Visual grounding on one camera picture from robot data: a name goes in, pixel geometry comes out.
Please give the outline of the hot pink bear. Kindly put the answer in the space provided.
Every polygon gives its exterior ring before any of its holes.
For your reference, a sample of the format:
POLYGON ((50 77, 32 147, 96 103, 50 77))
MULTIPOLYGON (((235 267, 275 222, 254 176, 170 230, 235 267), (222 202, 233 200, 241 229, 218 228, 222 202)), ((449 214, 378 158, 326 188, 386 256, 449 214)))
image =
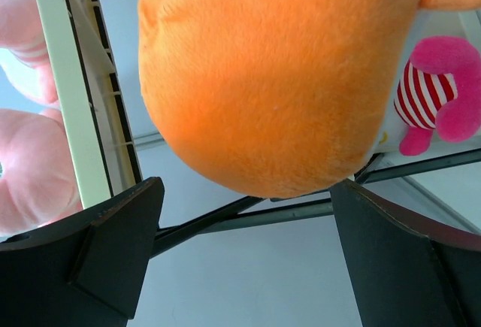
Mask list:
POLYGON ((418 156, 433 134, 461 143, 480 130, 480 52, 456 36, 423 38, 414 47, 398 81, 393 105, 407 125, 399 145, 418 156))

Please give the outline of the light pink plush bear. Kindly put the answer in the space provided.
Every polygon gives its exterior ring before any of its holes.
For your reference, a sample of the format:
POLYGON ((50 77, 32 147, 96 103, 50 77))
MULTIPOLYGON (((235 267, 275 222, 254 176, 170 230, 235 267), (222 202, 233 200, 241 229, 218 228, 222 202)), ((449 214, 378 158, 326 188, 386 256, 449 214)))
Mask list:
POLYGON ((1 239, 83 209, 57 109, 1 110, 1 239))
POLYGON ((26 98, 59 106, 36 0, 1 0, 1 67, 26 98))

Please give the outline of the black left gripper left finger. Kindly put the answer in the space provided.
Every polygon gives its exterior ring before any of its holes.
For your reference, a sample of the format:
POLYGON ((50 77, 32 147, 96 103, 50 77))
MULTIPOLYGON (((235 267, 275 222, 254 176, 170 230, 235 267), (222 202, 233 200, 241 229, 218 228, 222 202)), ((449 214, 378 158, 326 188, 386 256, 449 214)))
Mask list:
POLYGON ((151 177, 1 244, 3 326, 125 326, 133 319, 162 210, 151 177))

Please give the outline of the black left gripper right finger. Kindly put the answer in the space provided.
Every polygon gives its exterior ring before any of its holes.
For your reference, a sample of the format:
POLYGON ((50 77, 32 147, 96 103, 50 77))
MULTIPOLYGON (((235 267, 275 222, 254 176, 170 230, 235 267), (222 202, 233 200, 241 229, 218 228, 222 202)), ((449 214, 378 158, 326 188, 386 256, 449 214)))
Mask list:
POLYGON ((351 180, 330 189, 364 326, 480 324, 480 236, 439 223, 351 180))

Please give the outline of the large orange plush whale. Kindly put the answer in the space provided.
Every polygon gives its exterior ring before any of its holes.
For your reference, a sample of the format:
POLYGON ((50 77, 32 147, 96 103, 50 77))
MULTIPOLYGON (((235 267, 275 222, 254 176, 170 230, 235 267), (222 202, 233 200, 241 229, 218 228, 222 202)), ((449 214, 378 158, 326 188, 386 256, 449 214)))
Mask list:
POLYGON ((480 0, 139 0, 139 78, 190 168, 236 192, 328 188, 371 156, 420 9, 480 0))

